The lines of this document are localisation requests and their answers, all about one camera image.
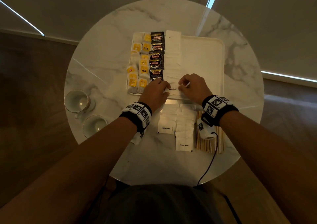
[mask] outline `round table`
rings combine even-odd
[[[225,44],[224,96],[241,113],[260,122],[264,104],[263,78],[256,56],[240,31],[220,14],[194,2],[141,0],[125,5],[97,22],[82,38],[69,63],[64,94],[81,89],[96,101],[95,109],[79,119],[66,111],[78,144],[86,140],[82,125],[87,117],[101,115],[110,123],[125,106],[139,98],[128,94],[125,88],[125,68],[133,33],[166,30],[221,39]],[[157,134],[158,119],[159,114],[155,113],[141,143],[128,145],[110,175],[129,185],[173,183],[195,186],[207,170],[212,154],[200,150],[176,151],[172,135]],[[216,156],[200,183],[224,173],[239,158],[239,153],[225,136],[224,152]]]

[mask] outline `person's left hand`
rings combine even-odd
[[[171,85],[167,81],[156,78],[145,87],[139,101],[147,104],[151,108],[152,113],[154,113],[166,102],[167,97],[170,95],[169,92],[163,93],[166,87],[170,88]]]

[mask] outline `forearm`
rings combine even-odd
[[[315,222],[316,164],[237,111],[226,113],[220,126],[287,218]]]
[[[124,117],[110,123],[0,209],[1,223],[75,222],[136,131]]]

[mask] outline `person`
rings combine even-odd
[[[179,84],[197,104],[212,95],[196,74],[185,75]],[[168,82],[155,79],[139,101],[155,112],[169,95],[163,93],[166,87]],[[219,124],[290,222],[317,223],[316,163],[236,110],[225,113]],[[126,117],[111,122],[3,206],[0,223],[78,222],[136,132],[137,126]],[[126,188],[109,200],[98,221],[222,223],[207,194],[176,185]]]

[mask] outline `white ceramic cup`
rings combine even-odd
[[[108,123],[105,118],[99,115],[93,115],[85,120],[84,125],[82,126],[82,132],[85,137],[89,138],[107,125]]]
[[[89,108],[90,97],[82,90],[72,90],[64,99],[65,108],[72,113],[79,113]]]

